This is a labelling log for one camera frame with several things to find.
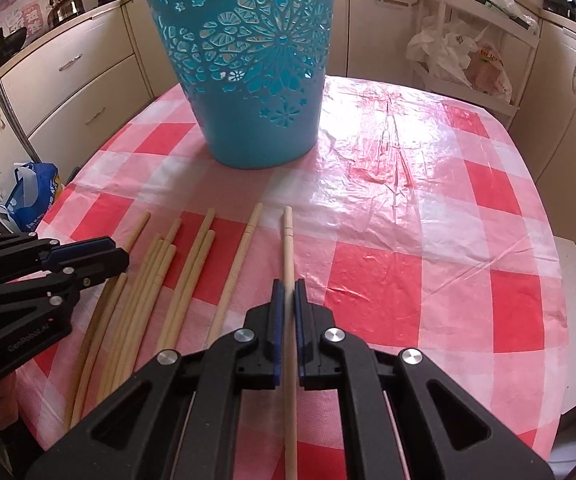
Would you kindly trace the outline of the white rolling storage cart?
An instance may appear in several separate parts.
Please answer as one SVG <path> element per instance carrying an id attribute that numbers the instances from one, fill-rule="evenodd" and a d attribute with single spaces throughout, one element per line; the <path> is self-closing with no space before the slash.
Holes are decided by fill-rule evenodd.
<path id="1" fill-rule="evenodd" d="M 536 14 L 516 0 L 419 0 L 406 57 L 422 88 L 515 118 L 540 42 Z"/>

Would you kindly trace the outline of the blue perforated plastic basket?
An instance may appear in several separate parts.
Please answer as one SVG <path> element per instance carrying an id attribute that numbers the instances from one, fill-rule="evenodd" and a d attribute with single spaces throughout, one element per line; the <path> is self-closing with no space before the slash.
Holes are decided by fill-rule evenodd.
<path id="1" fill-rule="evenodd" d="M 238 169 L 316 143 L 334 0 L 146 0 L 211 155 Z"/>

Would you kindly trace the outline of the white plastic bag on cart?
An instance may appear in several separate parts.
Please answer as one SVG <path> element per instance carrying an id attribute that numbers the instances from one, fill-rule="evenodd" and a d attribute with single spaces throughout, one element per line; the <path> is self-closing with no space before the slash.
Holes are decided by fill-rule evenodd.
<path id="1" fill-rule="evenodd" d="M 428 24 L 410 38 L 406 58 L 425 65 L 433 77 L 509 103 L 512 83 L 500 51 L 485 34 L 486 28 L 477 30 L 463 20 L 454 20 L 444 25 L 443 35 L 437 39 L 436 28 Z"/>

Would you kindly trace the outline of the red checkered plastic tablecloth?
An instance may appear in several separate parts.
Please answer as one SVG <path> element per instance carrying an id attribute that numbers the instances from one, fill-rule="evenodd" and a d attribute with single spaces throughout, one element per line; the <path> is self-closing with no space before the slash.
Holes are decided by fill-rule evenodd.
<path id="1" fill-rule="evenodd" d="M 138 362 L 156 351 L 173 289 L 209 210 L 215 234 L 177 339 L 204 346 L 254 208 L 224 322 L 236 330 L 282 276 L 282 214 L 309 298 L 372 347 L 422 349 L 485 408 L 549 456 L 566 388 L 567 319 L 555 240 L 505 128 L 481 108 L 375 81 L 326 81 L 317 144 L 290 164 L 219 164 L 180 88 L 109 140 L 38 232 L 63 243 L 136 237 L 138 269 L 176 229 L 176 256 Z"/>

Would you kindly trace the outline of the blue printed plastic bag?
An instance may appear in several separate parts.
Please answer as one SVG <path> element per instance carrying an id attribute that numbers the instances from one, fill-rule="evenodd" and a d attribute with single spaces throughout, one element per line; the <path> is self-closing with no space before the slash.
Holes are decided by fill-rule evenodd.
<path id="1" fill-rule="evenodd" d="M 35 231 L 63 189 L 51 162 L 15 162 L 12 181 L 0 188 L 0 214 L 20 232 Z"/>

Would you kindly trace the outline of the bamboo chopstick short left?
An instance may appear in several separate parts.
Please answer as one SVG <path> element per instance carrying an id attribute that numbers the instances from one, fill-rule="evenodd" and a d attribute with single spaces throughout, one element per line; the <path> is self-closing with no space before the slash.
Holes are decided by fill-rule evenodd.
<path id="1" fill-rule="evenodd" d="M 100 348 L 102 348 L 102 341 L 105 338 L 106 330 L 112 319 L 114 309 L 117 307 L 127 281 L 128 274 L 126 273 L 121 273 L 117 278 L 112 278 L 107 282 L 102 296 L 99 297 L 95 309 L 96 321 L 90 321 L 90 326 L 88 326 L 92 336 L 86 346 L 85 361 L 81 370 L 78 388 L 76 388 L 74 394 L 68 425 L 69 429 L 72 429 L 82 418 L 87 389 L 90 384 L 90 376 L 92 376 L 98 353 Z"/>

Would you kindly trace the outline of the steel kettle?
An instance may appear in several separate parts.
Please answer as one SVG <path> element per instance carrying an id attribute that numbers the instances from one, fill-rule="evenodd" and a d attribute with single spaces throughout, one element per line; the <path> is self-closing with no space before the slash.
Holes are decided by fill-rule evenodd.
<path id="1" fill-rule="evenodd" d="M 49 0 L 47 24 L 50 29 L 85 13 L 83 0 Z"/>

